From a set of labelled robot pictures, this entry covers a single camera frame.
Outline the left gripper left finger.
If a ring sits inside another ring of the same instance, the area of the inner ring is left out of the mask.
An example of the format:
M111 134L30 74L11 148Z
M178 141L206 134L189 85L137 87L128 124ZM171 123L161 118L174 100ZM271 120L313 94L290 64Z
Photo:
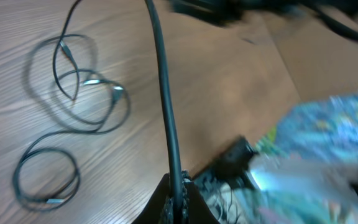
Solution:
M169 195L170 178L169 174L164 174L150 200L132 224L157 224Z

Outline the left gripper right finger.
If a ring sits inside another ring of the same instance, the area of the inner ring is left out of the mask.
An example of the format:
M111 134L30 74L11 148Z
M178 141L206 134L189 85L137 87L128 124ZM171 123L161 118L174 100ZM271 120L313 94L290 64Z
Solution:
M187 171L182 172L185 194L184 207L186 207L186 223L189 224L219 224L201 196L197 186Z

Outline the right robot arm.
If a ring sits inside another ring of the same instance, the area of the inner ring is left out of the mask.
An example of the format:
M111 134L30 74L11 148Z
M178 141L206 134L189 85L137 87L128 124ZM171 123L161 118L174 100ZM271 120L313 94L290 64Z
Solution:
M269 155L243 136L195 184L224 223L345 223L358 212L358 162Z

